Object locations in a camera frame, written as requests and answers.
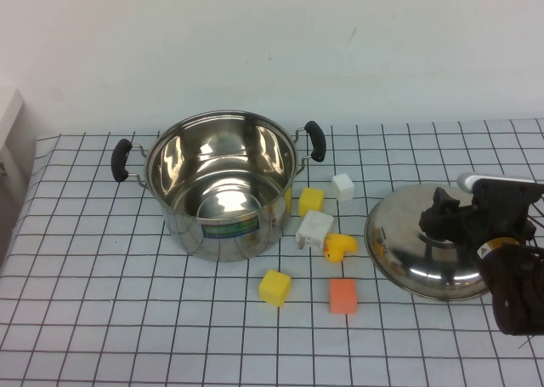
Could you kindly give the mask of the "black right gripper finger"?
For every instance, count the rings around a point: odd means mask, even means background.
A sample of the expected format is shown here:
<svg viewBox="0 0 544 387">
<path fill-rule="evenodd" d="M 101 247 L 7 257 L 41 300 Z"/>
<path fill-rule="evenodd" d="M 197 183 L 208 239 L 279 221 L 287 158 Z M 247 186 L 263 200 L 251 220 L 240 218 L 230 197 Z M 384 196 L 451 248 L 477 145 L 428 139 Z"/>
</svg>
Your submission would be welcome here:
<svg viewBox="0 0 544 387">
<path fill-rule="evenodd" d="M 450 241 L 456 245 L 465 245 L 467 238 L 462 226 L 462 218 L 466 213 L 466 208 L 442 211 L 429 208 L 422 212 L 419 226 L 427 237 L 435 241 Z"/>
<path fill-rule="evenodd" d="M 433 194 L 430 213 L 435 217 L 444 217 L 458 212 L 460 201 L 452 197 L 446 189 L 437 187 Z"/>
</svg>

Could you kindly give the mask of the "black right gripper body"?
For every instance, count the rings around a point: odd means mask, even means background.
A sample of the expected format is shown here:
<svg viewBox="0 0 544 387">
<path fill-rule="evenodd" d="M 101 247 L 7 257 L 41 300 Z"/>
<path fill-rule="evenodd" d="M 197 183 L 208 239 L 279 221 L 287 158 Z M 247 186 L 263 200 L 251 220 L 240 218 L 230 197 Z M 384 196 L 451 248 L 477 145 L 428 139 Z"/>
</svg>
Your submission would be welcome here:
<svg viewBox="0 0 544 387">
<path fill-rule="evenodd" d="M 484 259 L 505 248 L 511 253 L 535 255 L 530 245 L 536 233 L 529 208 L 535 190 L 472 190 L 471 204 L 462 210 L 461 254 Z"/>
</svg>

